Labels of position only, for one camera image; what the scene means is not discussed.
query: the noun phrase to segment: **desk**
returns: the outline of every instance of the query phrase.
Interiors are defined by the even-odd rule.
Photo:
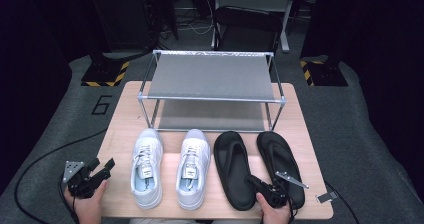
[[[258,204],[249,211],[237,211],[229,204],[222,189],[213,156],[207,176],[203,205],[195,211],[184,210],[178,205],[175,191],[176,173],[181,143],[186,132],[160,132],[165,152],[161,164],[162,201],[156,208],[150,210],[140,209],[137,206],[130,190],[130,174],[134,143],[140,132],[147,128],[137,100],[141,84],[141,81],[133,81],[125,85],[98,153],[101,163],[106,163],[110,158],[114,158],[116,163],[111,170],[112,177],[109,179],[109,185],[102,200],[103,215],[122,218],[259,219]],[[302,181],[310,186],[309,189],[305,189],[305,205],[298,211],[296,219],[329,219],[333,215],[331,203],[320,204],[315,199],[316,195],[327,191],[294,87],[285,83],[282,86],[287,103],[275,131],[281,134],[291,146]],[[145,88],[150,88],[150,82],[146,82]],[[273,89],[278,92],[276,84],[273,84]],[[205,132],[211,148],[220,134]],[[240,134],[247,148],[252,174],[270,183],[256,148],[255,141],[258,134]]]

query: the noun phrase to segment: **human hand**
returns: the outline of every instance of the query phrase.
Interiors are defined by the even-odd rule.
[[[289,223],[291,214],[288,204],[281,208],[272,208],[260,192],[256,193],[256,200],[262,209],[264,224]]]
[[[100,186],[94,191],[90,198],[73,197],[71,192],[66,187],[64,196],[68,205],[74,208],[74,212],[78,216],[80,224],[95,224],[101,223],[102,220],[102,197],[106,191],[107,180],[103,180]]]

